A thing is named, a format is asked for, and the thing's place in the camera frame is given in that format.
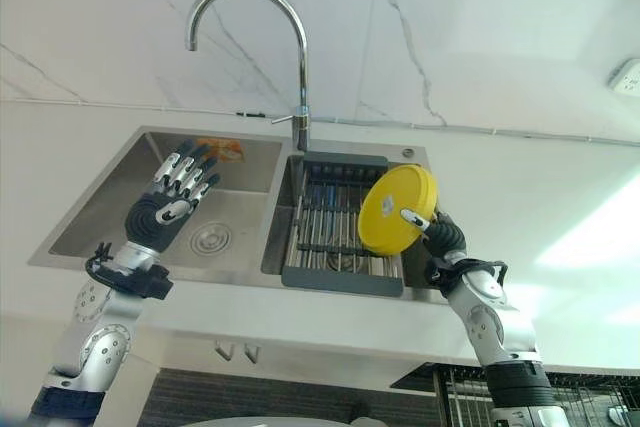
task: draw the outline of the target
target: chrome faucet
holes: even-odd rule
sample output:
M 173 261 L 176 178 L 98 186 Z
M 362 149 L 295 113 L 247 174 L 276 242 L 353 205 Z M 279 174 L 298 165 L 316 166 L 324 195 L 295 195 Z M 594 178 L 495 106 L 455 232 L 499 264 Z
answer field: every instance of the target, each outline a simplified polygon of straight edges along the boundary
M 189 20 L 187 22 L 187 37 L 186 47 L 187 50 L 195 51 L 198 49 L 198 25 L 202 14 L 207 10 L 207 7 L 214 0 L 196 0 L 189 13 Z M 270 0 L 276 4 L 282 12 L 287 16 L 293 30 L 296 33 L 298 39 L 298 61 L 300 64 L 300 105 L 296 109 L 295 114 L 288 115 L 281 119 L 273 120 L 271 123 L 276 124 L 278 122 L 284 122 L 285 120 L 291 120 L 292 138 L 293 144 L 298 150 L 306 152 L 309 150 L 309 131 L 311 128 L 311 118 L 309 116 L 309 104 L 307 101 L 308 87 L 307 87 L 307 36 L 302 27 L 300 17 L 287 0 Z

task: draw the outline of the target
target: cabinet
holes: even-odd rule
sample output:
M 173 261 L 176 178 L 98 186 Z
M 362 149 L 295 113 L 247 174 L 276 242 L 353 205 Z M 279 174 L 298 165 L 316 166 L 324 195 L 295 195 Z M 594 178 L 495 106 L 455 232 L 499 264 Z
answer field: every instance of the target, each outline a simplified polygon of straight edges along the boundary
M 161 367 L 388 390 L 423 362 L 272 340 L 180 336 L 168 339 Z

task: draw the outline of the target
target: yellow lid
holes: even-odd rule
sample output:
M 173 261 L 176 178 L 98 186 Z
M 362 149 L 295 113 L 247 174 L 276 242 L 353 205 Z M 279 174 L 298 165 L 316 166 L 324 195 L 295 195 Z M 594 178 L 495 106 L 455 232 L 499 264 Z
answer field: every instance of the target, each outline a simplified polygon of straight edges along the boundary
M 400 216 L 411 209 L 425 219 L 433 217 L 438 198 L 435 178 L 419 165 L 391 169 L 371 188 L 358 218 L 362 243 L 379 255 L 399 254 L 420 236 L 420 231 Z

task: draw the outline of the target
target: stainless steel sink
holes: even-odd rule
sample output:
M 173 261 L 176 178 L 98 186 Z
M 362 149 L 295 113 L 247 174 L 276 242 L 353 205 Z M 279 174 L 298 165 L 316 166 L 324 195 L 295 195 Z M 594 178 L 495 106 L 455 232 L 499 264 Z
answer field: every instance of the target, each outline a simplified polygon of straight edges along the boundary
M 81 270 L 99 242 L 125 242 L 124 220 L 160 162 L 186 138 L 237 140 L 243 162 L 218 163 L 221 181 L 185 224 L 161 263 L 173 280 L 284 288 L 280 275 L 298 197 L 302 157 L 291 140 L 195 130 L 141 128 L 103 169 L 30 259 L 32 265 Z M 406 158 L 406 148 L 414 154 Z M 314 140 L 314 149 L 336 154 L 381 155 L 390 165 L 427 166 L 418 146 Z M 401 266 L 403 299 L 433 300 L 420 256 Z
M 162 160 L 185 139 L 201 137 L 169 132 L 139 135 L 113 162 L 113 169 L 106 169 L 110 170 L 106 178 L 55 238 L 47 254 L 87 258 L 101 241 L 113 242 L 115 247 L 126 242 L 127 212 Z M 282 143 L 228 135 L 213 137 L 237 140 L 244 161 L 216 165 L 220 183 L 162 254 L 162 263 L 173 279 L 234 283 L 239 274 L 255 265 L 252 257 Z M 79 269 L 81 264 L 74 261 L 57 266 Z

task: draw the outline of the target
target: drain strainer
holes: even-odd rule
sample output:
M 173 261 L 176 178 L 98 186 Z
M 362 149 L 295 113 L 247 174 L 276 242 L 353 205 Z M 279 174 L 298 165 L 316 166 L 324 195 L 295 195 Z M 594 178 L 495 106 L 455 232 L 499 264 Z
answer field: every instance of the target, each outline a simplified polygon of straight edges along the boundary
M 231 229 L 220 222 L 209 222 L 191 236 L 191 249 L 198 255 L 219 254 L 231 245 Z

